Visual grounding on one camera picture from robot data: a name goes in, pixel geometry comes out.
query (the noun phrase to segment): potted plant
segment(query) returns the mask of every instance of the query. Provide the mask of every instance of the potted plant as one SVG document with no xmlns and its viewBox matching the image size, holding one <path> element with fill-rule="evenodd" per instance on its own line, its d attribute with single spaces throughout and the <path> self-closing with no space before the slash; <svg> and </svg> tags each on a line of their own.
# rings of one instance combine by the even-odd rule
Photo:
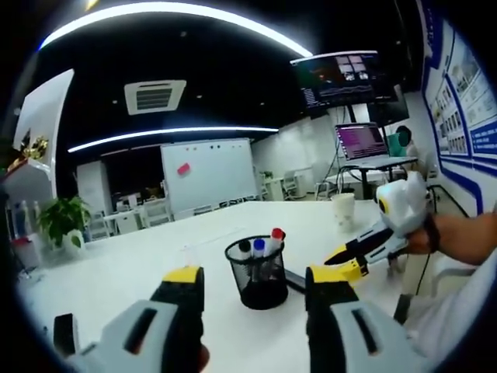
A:
<svg viewBox="0 0 497 373">
<path fill-rule="evenodd" d="M 56 198 L 41 211 L 38 224 L 55 248 L 78 250 L 84 246 L 82 231 L 89 218 L 80 197 Z"/>
</svg>

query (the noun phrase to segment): blue marker cap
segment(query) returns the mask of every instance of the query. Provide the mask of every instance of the blue marker cap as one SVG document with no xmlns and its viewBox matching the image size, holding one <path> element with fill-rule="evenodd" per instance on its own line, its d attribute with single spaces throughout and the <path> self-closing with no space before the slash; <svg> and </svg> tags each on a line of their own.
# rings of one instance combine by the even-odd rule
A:
<svg viewBox="0 0 497 373">
<path fill-rule="evenodd" d="M 266 244 L 266 241 L 264 241 L 263 239 L 256 239 L 254 241 L 254 250 L 264 250 L 264 245 Z"/>
</svg>

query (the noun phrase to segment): red marker cap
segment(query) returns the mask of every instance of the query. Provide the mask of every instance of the red marker cap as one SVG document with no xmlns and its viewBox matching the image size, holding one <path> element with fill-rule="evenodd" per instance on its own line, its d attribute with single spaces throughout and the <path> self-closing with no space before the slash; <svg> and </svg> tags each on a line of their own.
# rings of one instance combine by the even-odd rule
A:
<svg viewBox="0 0 497 373">
<path fill-rule="evenodd" d="M 284 232 L 280 228 L 274 228 L 271 232 L 271 237 L 274 239 L 283 239 Z"/>
</svg>

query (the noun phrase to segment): television screen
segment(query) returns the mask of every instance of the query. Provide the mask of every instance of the television screen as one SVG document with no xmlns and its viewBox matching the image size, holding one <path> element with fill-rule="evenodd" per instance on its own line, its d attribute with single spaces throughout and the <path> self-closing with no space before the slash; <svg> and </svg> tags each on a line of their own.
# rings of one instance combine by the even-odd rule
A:
<svg viewBox="0 0 497 373">
<path fill-rule="evenodd" d="M 379 127 L 388 126 L 409 118 L 409 111 L 401 86 L 396 85 L 394 91 L 396 101 L 391 103 L 368 103 L 367 105 L 370 121 L 377 123 Z"/>
<path fill-rule="evenodd" d="M 310 110 L 395 99 L 376 51 L 322 54 L 291 65 Z"/>
</svg>

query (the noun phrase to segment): white flower pot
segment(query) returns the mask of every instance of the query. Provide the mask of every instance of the white flower pot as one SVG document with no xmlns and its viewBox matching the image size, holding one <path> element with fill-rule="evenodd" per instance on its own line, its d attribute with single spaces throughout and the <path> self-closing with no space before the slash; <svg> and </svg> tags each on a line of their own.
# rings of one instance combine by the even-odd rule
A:
<svg viewBox="0 0 497 373">
<path fill-rule="evenodd" d="M 72 255 L 82 255 L 86 251 L 83 234 L 77 229 L 70 231 L 62 238 L 62 247 Z"/>
</svg>

